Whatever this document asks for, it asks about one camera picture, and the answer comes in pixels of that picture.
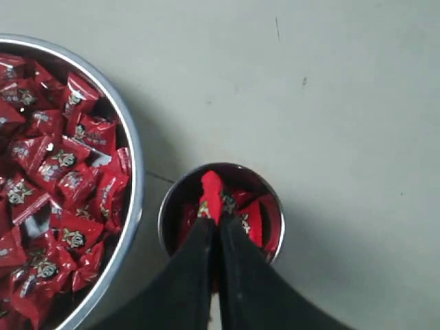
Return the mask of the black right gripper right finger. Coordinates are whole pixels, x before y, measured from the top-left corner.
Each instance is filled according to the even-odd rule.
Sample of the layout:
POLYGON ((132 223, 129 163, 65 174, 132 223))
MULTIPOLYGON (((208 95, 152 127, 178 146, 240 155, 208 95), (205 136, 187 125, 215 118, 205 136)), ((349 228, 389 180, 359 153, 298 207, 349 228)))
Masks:
POLYGON ((268 264, 237 216, 219 223, 223 329, 348 329, 309 302, 268 264))

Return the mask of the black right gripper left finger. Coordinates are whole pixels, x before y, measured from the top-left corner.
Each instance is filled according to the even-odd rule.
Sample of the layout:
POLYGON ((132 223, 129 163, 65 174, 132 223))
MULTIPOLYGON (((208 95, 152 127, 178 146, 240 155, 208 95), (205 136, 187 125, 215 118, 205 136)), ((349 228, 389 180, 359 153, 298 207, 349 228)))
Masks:
POLYGON ((207 329, 215 232, 214 220, 198 218, 152 283, 94 329, 207 329))

